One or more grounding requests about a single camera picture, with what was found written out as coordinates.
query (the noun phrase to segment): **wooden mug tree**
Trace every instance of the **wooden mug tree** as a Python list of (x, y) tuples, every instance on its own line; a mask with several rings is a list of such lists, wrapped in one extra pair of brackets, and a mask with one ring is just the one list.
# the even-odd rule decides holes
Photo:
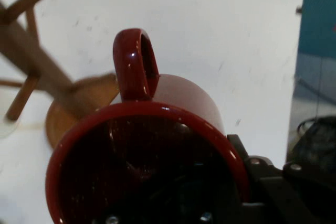
[[(77, 120), (108, 105), (118, 94), (118, 86), (115, 75), (111, 73), (76, 83), (67, 77), (39, 46), (34, 14), (34, 5), (38, 1), (17, 0), (7, 8), (0, 2), (0, 52), (27, 74), (24, 83), (0, 80), (0, 84), (20, 88), (5, 115), (11, 121), (19, 118), (35, 89), (47, 91), (54, 97), (46, 128), (49, 141), (55, 147), (61, 135)], [(16, 20), (23, 12), (27, 30)]]

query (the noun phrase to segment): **round wooden base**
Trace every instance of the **round wooden base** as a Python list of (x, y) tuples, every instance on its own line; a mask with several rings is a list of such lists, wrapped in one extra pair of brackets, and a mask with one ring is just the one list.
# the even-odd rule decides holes
[[(117, 79), (114, 74), (85, 78), (77, 81), (75, 85), (87, 92), (89, 96), (98, 102), (101, 108), (109, 105), (119, 93)], [(46, 133), (52, 148), (56, 147), (63, 135), (77, 121), (74, 116), (64, 110), (56, 101), (51, 104), (46, 118)]]

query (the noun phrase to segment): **metal bolt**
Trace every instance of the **metal bolt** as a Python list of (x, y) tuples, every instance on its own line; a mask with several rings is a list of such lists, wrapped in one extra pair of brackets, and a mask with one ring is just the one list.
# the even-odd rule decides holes
[(302, 170), (301, 165), (298, 165), (298, 164), (292, 164), (292, 165), (290, 166), (290, 168), (291, 168), (292, 170)]
[(118, 224), (119, 223), (119, 218), (117, 216), (110, 216), (106, 219), (105, 221), (106, 224)]
[(250, 162), (251, 162), (251, 164), (253, 164), (253, 165), (259, 165), (259, 164), (260, 164), (260, 160), (257, 159), (257, 158), (252, 158), (252, 159), (250, 160)]
[(203, 213), (199, 220), (201, 221), (201, 223), (212, 223), (212, 213)]
[(296, 14), (302, 14), (302, 6), (296, 7)]

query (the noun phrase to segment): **white surface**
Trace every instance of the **white surface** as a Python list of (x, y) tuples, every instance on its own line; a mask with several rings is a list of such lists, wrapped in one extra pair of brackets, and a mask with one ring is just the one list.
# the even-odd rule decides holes
[[(3, 0), (11, 3), (14, 0)], [(73, 79), (113, 70), (124, 28), (151, 37), (159, 72), (190, 79), (215, 100), (227, 133), (250, 155), (285, 160), (302, 0), (43, 0), (41, 44)], [(0, 77), (22, 75), (0, 59)], [(52, 223), (44, 195), (50, 98), (33, 94), (18, 129), (0, 140), (0, 200), (20, 223)]]

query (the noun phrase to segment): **mug handle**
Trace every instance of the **mug handle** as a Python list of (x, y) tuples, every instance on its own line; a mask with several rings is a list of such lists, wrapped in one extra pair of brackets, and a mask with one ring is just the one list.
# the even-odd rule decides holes
[(121, 100), (151, 100), (159, 71), (147, 33), (138, 28), (119, 32), (113, 43), (113, 61)]

